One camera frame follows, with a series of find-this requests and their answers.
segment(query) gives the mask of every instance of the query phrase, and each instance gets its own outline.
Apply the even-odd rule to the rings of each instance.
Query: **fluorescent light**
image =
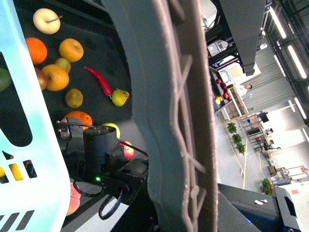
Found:
[[[299,108],[299,111],[300,111],[301,115],[303,116],[304,119],[307,119],[307,116],[306,116],[306,114],[305,114],[305,111],[303,110],[303,107],[301,107],[298,98],[294,98],[294,99],[295,99],[296,105],[297,105],[298,108]]]
[[[277,58],[277,56],[274,55],[274,58],[275,58],[275,60],[276,60],[276,62],[277,62],[277,64],[278,64],[278,66],[279,66],[279,68],[280,68],[280,70],[281,70],[283,76],[286,76],[286,75],[285,75],[285,72],[284,72],[284,70],[283,70],[283,68],[282,68],[282,66],[281,66],[281,64],[280,64],[280,62],[279,62],[279,60],[278,60],[278,58]]]
[[[283,30],[283,27],[282,27],[278,17],[276,16],[276,13],[275,13],[274,9],[272,7],[270,7],[269,11],[270,11],[270,14],[271,14],[272,18],[275,21],[275,24],[277,25],[277,28],[278,28],[278,30],[279,30],[279,32],[281,34],[281,37],[285,39],[286,38],[286,34],[285,34],[284,30]]]
[[[298,59],[298,57],[296,55],[296,52],[294,51],[293,47],[291,45],[289,45],[288,49],[289,49],[289,52],[290,52],[290,54],[291,54],[291,56],[292,56],[292,58],[294,60],[294,63],[296,65],[296,67],[298,68],[298,71],[299,71],[301,77],[304,78],[304,79],[307,78],[306,72],[305,72],[303,66],[301,65],[301,63],[300,63],[300,61],[299,61],[299,59]]]
[[[307,141],[309,142],[309,137],[308,137],[308,135],[307,135],[307,133],[306,133],[304,128],[303,128],[303,133],[305,134],[305,137],[306,137]]]
[[[293,112],[295,113],[295,108],[294,108],[294,105],[292,104],[291,100],[289,100],[289,104],[291,106],[291,109],[293,110]]]

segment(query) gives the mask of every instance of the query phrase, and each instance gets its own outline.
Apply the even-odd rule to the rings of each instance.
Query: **red chili pepper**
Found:
[[[102,91],[104,93],[105,96],[109,97],[112,94],[112,90],[110,88],[110,86],[108,85],[108,83],[106,82],[106,80],[103,78],[103,76],[101,76],[100,73],[98,73],[96,70],[89,68],[89,67],[84,67],[84,69],[86,69],[88,72],[90,72],[99,82]]]

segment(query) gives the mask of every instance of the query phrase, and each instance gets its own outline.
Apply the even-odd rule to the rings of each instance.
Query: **white shirt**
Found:
[[[245,88],[245,86],[239,85],[239,86],[235,86],[238,94],[242,97],[243,95],[245,95],[247,93],[247,89]]]

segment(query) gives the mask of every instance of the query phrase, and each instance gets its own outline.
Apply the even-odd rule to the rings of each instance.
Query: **black cable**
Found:
[[[136,150],[136,151],[138,151],[138,152],[141,152],[143,155],[145,155],[146,157],[148,157],[148,154],[147,154],[145,151],[140,150],[140,149],[138,149],[137,147],[132,146],[132,145],[130,145],[130,144],[127,144],[126,142],[124,142],[124,141],[122,141],[122,140],[120,140],[120,139],[117,139],[117,141],[120,142],[120,143],[122,143],[122,144],[124,144],[124,145],[126,145],[126,146],[128,146],[128,147],[131,147],[132,149],[134,149],[134,150]]]
[[[99,197],[104,193],[103,187],[102,187],[102,190],[100,192],[98,192],[96,194],[91,194],[91,193],[87,193],[87,192],[80,190],[80,188],[78,188],[77,185],[76,185],[76,181],[73,182],[73,186],[74,186],[75,190],[84,197]]]
[[[103,191],[103,188],[100,192],[96,193],[96,194],[90,194],[90,193],[87,193],[87,192],[84,192],[82,190],[80,190],[77,185],[76,185],[76,181],[73,182],[73,186],[74,188],[76,189],[76,191],[81,194],[82,196],[84,197],[99,197],[101,195],[103,195],[104,191]],[[105,208],[105,206],[108,204],[108,202],[112,199],[112,195],[108,195],[108,197],[103,201],[103,203],[101,204],[99,210],[98,210],[98,215],[100,217],[100,219],[102,220],[106,220],[108,218],[110,218],[114,213],[115,211],[118,209],[118,207],[120,206],[120,203],[121,203],[121,200],[122,200],[122,196],[124,194],[124,190],[121,189],[121,192],[120,192],[120,195],[118,197],[118,200],[116,201],[115,205],[108,211],[107,214],[105,215],[102,215],[102,212],[103,212],[103,209]]]
[[[80,122],[59,122],[59,124],[64,125],[64,126],[83,126],[83,127],[91,127],[91,128],[96,128],[97,126],[92,126],[89,124],[85,123],[80,123]]]
[[[120,195],[118,197],[118,200],[116,201],[115,205],[108,211],[107,214],[102,215],[103,209],[105,208],[105,206],[107,205],[107,203],[112,199],[112,195],[109,195],[102,203],[102,205],[100,206],[100,209],[98,210],[98,216],[100,217],[100,219],[102,220],[106,220],[108,218],[110,218],[115,211],[118,209],[118,207],[120,206],[121,200],[122,200],[122,196],[124,194],[124,190],[121,189]]]

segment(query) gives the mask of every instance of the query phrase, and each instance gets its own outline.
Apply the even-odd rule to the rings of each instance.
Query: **potted plant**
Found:
[[[230,122],[227,124],[227,130],[228,132],[230,132],[231,134],[237,133],[237,128],[234,122]]]
[[[241,142],[236,145],[236,148],[238,149],[238,152],[245,155],[246,146],[242,144]]]
[[[265,178],[264,180],[262,180],[262,185],[263,185],[263,192],[266,195],[270,195],[272,194],[272,184],[271,181],[268,180],[267,178]]]
[[[234,141],[234,144],[239,144],[241,143],[241,136],[239,134],[233,134],[232,139]]]

